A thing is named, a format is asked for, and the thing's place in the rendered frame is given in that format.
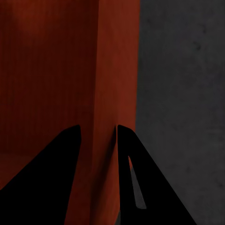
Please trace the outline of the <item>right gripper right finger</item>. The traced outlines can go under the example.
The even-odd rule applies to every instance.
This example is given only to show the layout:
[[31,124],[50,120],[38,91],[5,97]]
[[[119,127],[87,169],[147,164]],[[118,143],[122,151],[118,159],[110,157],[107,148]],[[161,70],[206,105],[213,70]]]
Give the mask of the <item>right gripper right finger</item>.
[[[136,206],[130,156],[147,209]],[[121,225],[197,225],[137,135],[118,125]]]

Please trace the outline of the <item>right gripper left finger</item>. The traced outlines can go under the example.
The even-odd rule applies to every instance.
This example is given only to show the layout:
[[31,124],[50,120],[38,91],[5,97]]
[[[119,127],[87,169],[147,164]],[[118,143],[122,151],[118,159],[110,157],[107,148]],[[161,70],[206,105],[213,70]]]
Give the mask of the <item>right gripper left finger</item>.
[[64,129],[0,190],[0,225],[64,225],[81,145]]

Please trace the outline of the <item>storage box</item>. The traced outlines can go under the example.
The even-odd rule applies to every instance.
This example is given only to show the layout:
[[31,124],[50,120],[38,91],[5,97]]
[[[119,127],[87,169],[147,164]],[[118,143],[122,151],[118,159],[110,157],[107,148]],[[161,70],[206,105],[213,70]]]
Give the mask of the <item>storage box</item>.
[[80,125],[64,225],[115,225],[118,125],[135,132],[139,25],[140,0],[0,0],[0,190]]

